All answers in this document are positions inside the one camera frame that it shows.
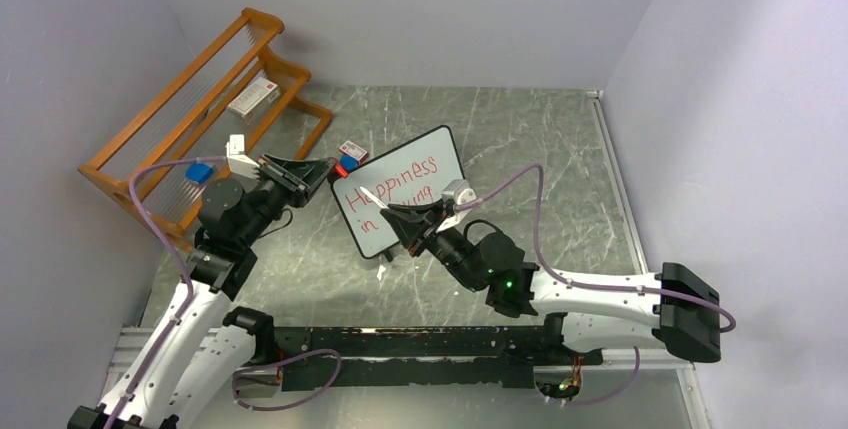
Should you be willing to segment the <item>black framed whiteboard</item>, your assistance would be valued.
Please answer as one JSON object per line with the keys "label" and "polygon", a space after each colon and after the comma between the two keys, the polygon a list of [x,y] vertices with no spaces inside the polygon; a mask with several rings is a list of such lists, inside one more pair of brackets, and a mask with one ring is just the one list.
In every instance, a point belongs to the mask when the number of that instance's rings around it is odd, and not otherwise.
{"label": "black framed whiteboard", "polygon": [[452,130],[441,125],[357,167],[330,189],[360,256],[371,259],[398,244],[374,199],[425,205],[463,177]]}

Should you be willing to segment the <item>red marker cap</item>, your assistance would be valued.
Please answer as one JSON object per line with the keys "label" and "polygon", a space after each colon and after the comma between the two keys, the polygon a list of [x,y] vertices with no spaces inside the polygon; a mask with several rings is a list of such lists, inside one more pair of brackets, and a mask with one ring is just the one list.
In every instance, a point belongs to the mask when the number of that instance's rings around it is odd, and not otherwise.
{"label": "red marker cap", "polygon": [[334,169],[341,178],[347,178],[349,176],[349,172],[340,163],[337,163]]}

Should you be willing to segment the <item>white red marker pen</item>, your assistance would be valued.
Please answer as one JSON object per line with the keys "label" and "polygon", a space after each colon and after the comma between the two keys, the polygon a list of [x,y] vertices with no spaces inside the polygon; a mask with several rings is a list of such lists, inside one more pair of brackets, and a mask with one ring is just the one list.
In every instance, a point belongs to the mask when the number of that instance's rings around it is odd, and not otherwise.
{"label": "white red marker pen", "polygon": [[379,210],[388,209],[388,205],[379,199],[375,194],[369,191],[366,187],[360,186],[359,191],[366,196]]}

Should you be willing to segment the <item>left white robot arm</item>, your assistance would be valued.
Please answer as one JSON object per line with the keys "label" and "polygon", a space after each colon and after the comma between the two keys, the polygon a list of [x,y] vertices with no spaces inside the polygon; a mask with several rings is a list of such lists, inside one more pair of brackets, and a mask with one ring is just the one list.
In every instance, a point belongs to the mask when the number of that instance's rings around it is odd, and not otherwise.
{"label": "left white robot arm", "polygon": [[298,161],[239,156],[237,178],[201,194],[195,247],[165,313],[120,380],[70,428],[188,428],[242,367],[282,361],[271,315],[233,302],[257,256],[253,244],[289,209],[304,207],[332,174],[332,158]]}

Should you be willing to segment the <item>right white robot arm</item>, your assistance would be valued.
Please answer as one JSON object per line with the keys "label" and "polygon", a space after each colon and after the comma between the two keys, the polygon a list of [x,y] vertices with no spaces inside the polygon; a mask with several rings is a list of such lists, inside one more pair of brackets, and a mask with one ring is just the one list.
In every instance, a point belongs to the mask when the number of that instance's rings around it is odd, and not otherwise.
{"label": "right white robot arm", "polygon": [[411,256],[430,253],[462,287],[485,292],[495,312],[558,317],[559,325],[539,338],[550,362],[653,344],[690,362],[721,359],[720,296],[682,264],[666,262],[658,273],[635,275],[546,271],[499,230],[470,242],[447,224],[441,203],[390,204],[380,214]]}

